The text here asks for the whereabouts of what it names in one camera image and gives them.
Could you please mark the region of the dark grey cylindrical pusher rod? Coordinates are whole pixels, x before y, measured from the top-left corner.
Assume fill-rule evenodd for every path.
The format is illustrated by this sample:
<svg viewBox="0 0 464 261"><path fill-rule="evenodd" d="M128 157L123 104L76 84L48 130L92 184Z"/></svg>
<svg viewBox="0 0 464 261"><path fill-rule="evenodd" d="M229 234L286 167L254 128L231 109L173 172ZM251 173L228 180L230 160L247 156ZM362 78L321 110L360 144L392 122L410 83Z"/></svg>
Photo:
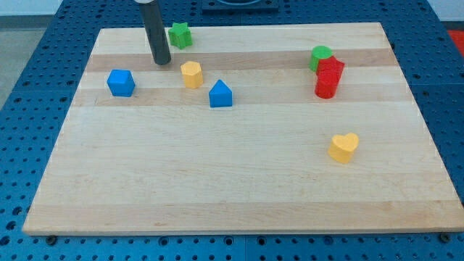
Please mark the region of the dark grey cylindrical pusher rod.
<svg viewBox="0 0 464 261"><path fill-rule="evenodd" d="M136 0L146 31L147 40L156 65L171 61L169 44L158 0Z"/></svg>

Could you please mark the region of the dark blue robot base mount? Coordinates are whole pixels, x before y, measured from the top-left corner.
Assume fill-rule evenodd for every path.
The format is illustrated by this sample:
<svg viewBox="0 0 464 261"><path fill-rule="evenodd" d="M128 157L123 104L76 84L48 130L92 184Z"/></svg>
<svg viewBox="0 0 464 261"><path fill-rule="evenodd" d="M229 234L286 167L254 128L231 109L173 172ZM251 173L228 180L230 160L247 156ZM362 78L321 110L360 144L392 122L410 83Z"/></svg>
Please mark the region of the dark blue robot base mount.
<svg viewBox="0 0 464 261"><path fill-rule="evenodd" d="M276 12L279 0L202 0L203 13L216 12Z"/></svg>

